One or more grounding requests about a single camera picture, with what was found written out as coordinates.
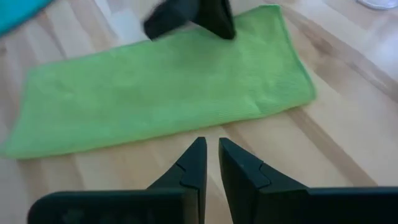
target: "light wood surface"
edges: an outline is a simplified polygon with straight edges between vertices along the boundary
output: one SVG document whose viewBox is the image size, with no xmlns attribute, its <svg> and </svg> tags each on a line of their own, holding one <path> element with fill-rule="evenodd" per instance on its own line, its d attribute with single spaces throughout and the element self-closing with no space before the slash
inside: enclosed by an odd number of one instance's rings
<svg viewBox="0 0 398 224">
<path fill-rule="evenodd" d="M 227 136 L 309 186 L 398 185 L 398 10 L 354 0 L 234 0 L 235 13 L 282 5 L 316 85 L 313 103 L 265 119 L 66 156 L 0 159 L 0 223 L 25 223 L 30 205 L 59 190 L 144 189 L 197 136 L 208 141 L 207 223 L 231 223 L 217 142 Z M 19 110 L 24 74 L 45 62 L 146 39 L 156 0 L 56 0 L 0 38 L 0 141 Z"/>
</svg>

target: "white object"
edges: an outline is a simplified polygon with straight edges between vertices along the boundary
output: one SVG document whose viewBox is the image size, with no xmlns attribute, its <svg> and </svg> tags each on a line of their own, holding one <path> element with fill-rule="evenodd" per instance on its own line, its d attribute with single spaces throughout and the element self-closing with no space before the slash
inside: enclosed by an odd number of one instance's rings
<svg viewBox="0 0 398 224">
<path fill-rule="evenodd" d="M 357 0 L 371 9 L 385 10 L 398 6 L 398 0 Z"/>
</svg>

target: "teal cloth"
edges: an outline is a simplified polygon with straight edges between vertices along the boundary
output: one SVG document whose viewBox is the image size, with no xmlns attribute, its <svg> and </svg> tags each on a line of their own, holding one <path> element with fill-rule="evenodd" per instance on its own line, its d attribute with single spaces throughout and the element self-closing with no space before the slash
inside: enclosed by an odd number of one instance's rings
<svg viewBox="0 0 398 224">
<path fill-rule="evenodd" d="M 235 24 L 234 41 L 199 28 L 31 70 L 6 156 L 87 151 L 314 99 L 279 6 L 253 9 Z"/>
<path fill-rule="evenodd" d="M 0 0 L 0 36 L 34 16 L 52 0 Z"/>
</svg>

